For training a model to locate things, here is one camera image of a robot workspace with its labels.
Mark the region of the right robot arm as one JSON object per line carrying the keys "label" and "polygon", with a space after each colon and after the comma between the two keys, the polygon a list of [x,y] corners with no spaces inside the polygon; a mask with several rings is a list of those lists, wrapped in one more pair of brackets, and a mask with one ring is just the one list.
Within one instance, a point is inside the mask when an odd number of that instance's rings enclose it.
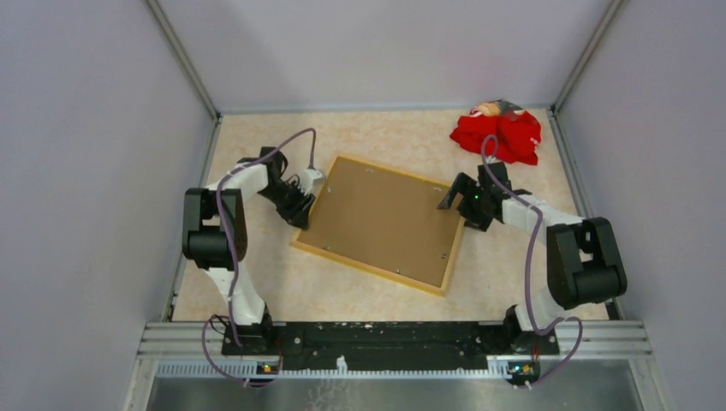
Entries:
{"label": "right robot arm", "polygon": [[583,218],[514,189],[505,164],[482,164],[478,176],[460,173],[437,207],[455,207],[465,225],[486,231],[493,221],[529,236],[523,302],[505,313],[504,346],[524,353],[573,309],[623,295],[627,275],[610,221]]}

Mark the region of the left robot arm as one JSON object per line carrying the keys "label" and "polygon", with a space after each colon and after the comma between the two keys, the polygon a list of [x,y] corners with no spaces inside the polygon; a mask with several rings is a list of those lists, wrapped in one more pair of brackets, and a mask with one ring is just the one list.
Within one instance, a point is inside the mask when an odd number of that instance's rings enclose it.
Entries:
{"label": "left robot arm", "polygon": [[287,166],[282,151],[267,146],[258,157],[239,160],[217,182],[190,188],[183,197],[182,253],[212,279],[224,298],[231,342],[255,354],[271,349],[275,332],[244,260],[249,244],[246,203],[259,195],[274,205],[286,224],[306,230],[314,189],[326,179],[313,164],[286,177]]}

